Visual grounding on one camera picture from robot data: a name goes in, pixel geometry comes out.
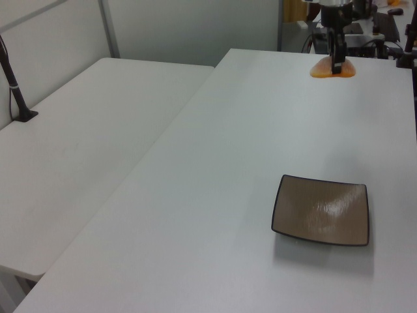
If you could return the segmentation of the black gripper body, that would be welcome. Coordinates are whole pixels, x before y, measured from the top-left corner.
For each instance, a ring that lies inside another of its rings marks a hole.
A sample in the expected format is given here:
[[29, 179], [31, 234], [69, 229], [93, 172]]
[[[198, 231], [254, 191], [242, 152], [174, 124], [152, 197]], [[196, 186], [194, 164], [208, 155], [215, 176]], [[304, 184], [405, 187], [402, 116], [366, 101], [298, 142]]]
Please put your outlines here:
[[342, 32], [344, 27], [352, 23], [352, 12], [353, 4], [322, 5], [321, 24], [335, 32]]

